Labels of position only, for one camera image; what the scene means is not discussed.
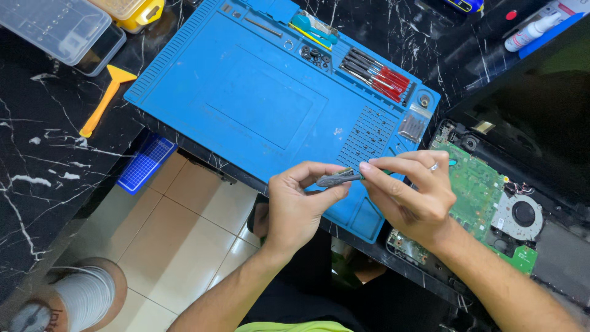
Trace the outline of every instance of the black pants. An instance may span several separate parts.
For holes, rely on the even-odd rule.
[[[350,293],[335,293],[331,235],[318,230],[242,320],[304,323],[329,320],[354,332],[435,331],[450,305],[402,275],[387,272]]]

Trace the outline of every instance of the black marble countertop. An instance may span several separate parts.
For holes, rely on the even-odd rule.
[[[296,2],[438,91],[442,99],[433,123],[517,62],[501,39],[486,37],[490,34],[481,22],[487,9],[465,17],[440,9],[442,2],[435,0]],[[486,8],[499,5],[500,0],[486,1]],[[193,11],[190,1],[168,0],[160,20],[140,34],[128,34],[110,64],[141,74]],[[0,40],[0,312],[14,309],[34,291],[112,188],[144,128],[267,194],[265,183],[123,100],[128,83],[93,135],[81,138],[78,131],[108,86],[108,72],[86,77],[4,28]],[[322,228],[454,305],[465,306],[450,287],[389,254],[382,236],[369,245],[328,221]]]

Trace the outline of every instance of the floor tile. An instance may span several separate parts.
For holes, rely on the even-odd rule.
[[[180,314],[207,290],[234,239],[164,196],[119,266],[129,288]]]
[[[241,182],[223,182],[200,215],[237,235],[252,210],[256,194]]]
[[[227,253],[227,256],[219,267],[219,270],[217,270],[209,288],[212,288],[218,284],[219,281],[222,281],[226,276],[230,275],[231,272],[237,269],[238,266],[242,265],[242,263],[255,254],[256,251],[258,251],[257,247],[237,238],[231,246],[230,252]]]
[[[164,162],[156,174],[152,175],[152,178],[150,178],[146,184],[158,193],[165,193],[185,163],[186,158],[181,156],[178,152],[174,152],[170,155],[168,160]]]
[[[114,186],[72,240],[64,255],[72,261],[64,263],[94,256],[117,262],[161,198],[149,187],[131,195]]]
[[[240,230],[240,234],[238,236],[242,240],[246,240],[249,244],[254,245],[257,248],[260,248],[260,239],[256,237],[256,235],[250,233],[247,226],[248,220],[244,221],[244,225]]]
[[[165,195],[193,212],[201,214],[222,182],[216,174],[186,162]]]
[[[157,303],[127,289],[125,304],[119,315],[100,332],[164,332],[177,315]]]

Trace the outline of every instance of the white cable coil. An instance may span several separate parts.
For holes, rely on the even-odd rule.
[[[109,311],[115,296],[113,277],[98,266],[55,266],[54,269],[74,269],[74,273],[59,280],[53,288],[59,293],[68,314],[68,331],[80,332],[96,325]]]

